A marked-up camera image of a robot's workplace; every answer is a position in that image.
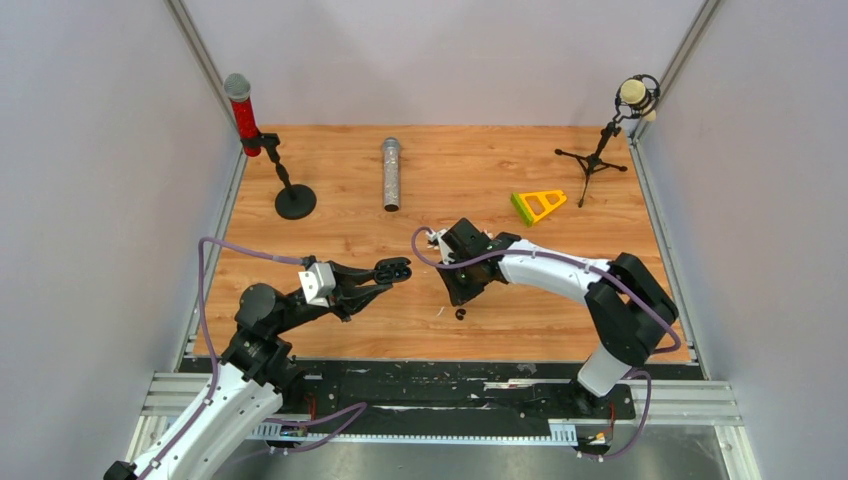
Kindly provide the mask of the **black earbud charging case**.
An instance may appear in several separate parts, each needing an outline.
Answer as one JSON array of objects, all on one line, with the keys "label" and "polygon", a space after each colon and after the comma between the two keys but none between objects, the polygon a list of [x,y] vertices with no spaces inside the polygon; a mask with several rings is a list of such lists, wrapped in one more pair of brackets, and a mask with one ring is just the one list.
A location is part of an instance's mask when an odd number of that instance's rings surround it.
[{"label": "black earbud charging case", "polygon": [[375,264],[373,272],[377,284],[404,282],[412,276],[411,261],[406,257],[385,258]]}]

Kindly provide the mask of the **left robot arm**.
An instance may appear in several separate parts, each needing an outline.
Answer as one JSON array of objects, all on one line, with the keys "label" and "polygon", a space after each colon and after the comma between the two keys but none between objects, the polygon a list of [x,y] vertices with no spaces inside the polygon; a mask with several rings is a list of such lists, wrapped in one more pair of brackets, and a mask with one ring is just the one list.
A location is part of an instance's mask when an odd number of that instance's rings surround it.
[{"label": "left robot arm", "polygon": [[249,286],[239,300],[236,332],[210,380],[160,440],[133,461],[114,462],[105,478],[211,478],[255,427],[305,403],[305,372],[290,362],[292,346],[281,334],[327,314],[349,321],[410,279],[410,264],[394,257],[360,269],[307,257],[298,289],[284,294],[264,283]]}]

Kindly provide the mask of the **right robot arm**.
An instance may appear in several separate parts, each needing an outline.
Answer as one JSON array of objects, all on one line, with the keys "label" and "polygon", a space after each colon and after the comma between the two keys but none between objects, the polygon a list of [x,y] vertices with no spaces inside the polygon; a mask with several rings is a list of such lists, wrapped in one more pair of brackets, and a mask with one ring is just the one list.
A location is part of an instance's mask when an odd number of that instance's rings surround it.
[{"label": "right robot arm", "polygon": [[535,287],[588,309],[599,345],[570,392],[573,408],[584,417],[609,407],[615,384],[645,365],[679,316],[672,297],[632,254],[612,260],[573,256],[508,232],[491,236],[466,218],[429,233],[427,241],[440,253],[438,272],[455,306],[500,282]]}]

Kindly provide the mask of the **green toy brick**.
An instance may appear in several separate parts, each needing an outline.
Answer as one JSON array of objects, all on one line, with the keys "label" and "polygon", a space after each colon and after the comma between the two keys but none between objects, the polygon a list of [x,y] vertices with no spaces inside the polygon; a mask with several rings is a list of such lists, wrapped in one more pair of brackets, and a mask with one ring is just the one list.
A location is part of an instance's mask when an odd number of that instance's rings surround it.
[{"label": "green toy brick", "polygon": [[531,227],[534,224],[533,212],[523,197],[518,193],[512,193],[510,196],[510,202],[523,223],[527,227]]}]

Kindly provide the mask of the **yellow triangular plastic piece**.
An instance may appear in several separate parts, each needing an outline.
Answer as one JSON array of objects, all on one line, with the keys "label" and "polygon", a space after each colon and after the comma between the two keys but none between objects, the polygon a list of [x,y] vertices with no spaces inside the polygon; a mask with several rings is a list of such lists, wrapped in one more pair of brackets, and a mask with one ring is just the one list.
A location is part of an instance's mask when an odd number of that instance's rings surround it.
[{"label": "yellow triangular plastic piece", "polygon": [[533,212],[534,225],[567,202],[567,196],[562,190],[536,191],[518,193],[526,201]]}]

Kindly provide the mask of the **silver glitter microphone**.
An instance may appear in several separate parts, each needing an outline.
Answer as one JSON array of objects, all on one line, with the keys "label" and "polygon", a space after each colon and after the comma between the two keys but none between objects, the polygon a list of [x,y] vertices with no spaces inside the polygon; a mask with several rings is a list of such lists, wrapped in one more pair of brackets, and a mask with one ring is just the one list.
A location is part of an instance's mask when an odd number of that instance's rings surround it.
[{"label": "silver glitter microphone", "polygon": [[387,137],[381,147],[383,154],[383,207],[387,212],[400,208],[401,145],[394,137]]}]

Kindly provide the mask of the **red glitter microphone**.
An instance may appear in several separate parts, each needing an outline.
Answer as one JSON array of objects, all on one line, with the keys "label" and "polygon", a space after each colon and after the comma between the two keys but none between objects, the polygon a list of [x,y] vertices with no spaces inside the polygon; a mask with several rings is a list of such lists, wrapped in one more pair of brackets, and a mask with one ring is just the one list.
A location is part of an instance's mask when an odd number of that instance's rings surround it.
[{"label": "red glitter microphone", "polygon": [[250,99],[251,84],[240,73],[228,75],[223,83],[224,93],[230,101],[244,153],[256,157],[262,153],[259,144],[260,130],[256,124]]}]

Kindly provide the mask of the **black tripod mic stand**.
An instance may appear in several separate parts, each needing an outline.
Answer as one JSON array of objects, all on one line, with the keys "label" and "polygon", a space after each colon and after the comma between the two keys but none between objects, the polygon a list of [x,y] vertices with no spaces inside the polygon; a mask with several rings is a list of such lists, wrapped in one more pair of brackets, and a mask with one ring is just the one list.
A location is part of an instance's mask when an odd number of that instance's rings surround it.
[{"label": "black tripod mic stand", "polygon": [[[636,78],[636,79],[642,80],[650,89],[658,88],[659,91],[660,91],[660,98],[661,98],[660,82],[653,75],[642,73],[642,74],[632,75],[632,76],[628,77],[627,79],[630,79],[630,78]],[[626,172],[628,170],[627,166],[610,163],[608,161],[605,161],[602,158],[603,151],[607,147],[610,140],[617,137],[622,132],[623,122],[625,120],[629,120],[629,119],[625,119],[625,118],[622,117],[623,114],[629,113],[629,109],[624,105],[619,105],[620,101],[619,101],[619,98],[618,98],[618,91],[619,91],[619,88],[622,85],[622,83],[616,89],[615,96],[614,96],[615,113],[612,116],[612,118],[606,123],[606,125],[601,129],[600,137],[599,137],[599,140],[597,142],[597,145],[591,153],[586,154],[586,155],[581,155],[581,154],[577,154],[577,153],[573,153],[573,152],[564,151],[562,149],[555,149],[554,150],[555,155],[575,159],[578,162],[578,165],[580,166],[580,168],[583,172],[583,176],[584,176],[583,190],[582,190],[580,198],[577,202],[577,206],[579,208],[582,208],[583,205],[584,205],[586,195],[587,195],[587,191],[588,191],[588,187],[589,187],[589,183],[590,183],[590,179],[592,178],[592,176],[594,174],[601,172],[603,170],[607,170],[607,169],[614,169],[614,170],[617,170],[619,172]]]}]

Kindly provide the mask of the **beige condenser microphone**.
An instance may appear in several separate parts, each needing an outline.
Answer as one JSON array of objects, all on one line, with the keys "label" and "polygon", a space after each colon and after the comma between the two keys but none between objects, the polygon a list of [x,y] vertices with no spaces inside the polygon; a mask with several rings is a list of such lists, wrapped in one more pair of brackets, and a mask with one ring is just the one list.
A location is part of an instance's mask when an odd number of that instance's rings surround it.
[{"label": "beige condenser microphone", "polygon": [[657,117],[657,104],[660,99],[658,88],[650,89],[642,80],[630,78],[625,80],[618,91],[619,105],[629,109],[622,117],[629,120],[645,120],[653,122]]}]

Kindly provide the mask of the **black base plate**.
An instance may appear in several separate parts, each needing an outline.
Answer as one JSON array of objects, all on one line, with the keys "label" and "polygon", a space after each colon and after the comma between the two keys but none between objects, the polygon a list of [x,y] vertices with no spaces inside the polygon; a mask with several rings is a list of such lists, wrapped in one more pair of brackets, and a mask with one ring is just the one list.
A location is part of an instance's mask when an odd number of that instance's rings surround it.
[{"label": "black base plate", "polygon": [[637,417],[629,386],[605,397],[577,390],[576,363],[299,359],[300,398],[279,412],[321,418],[364,402],[350,434],[531,437],[551,420],[601,431]]}]

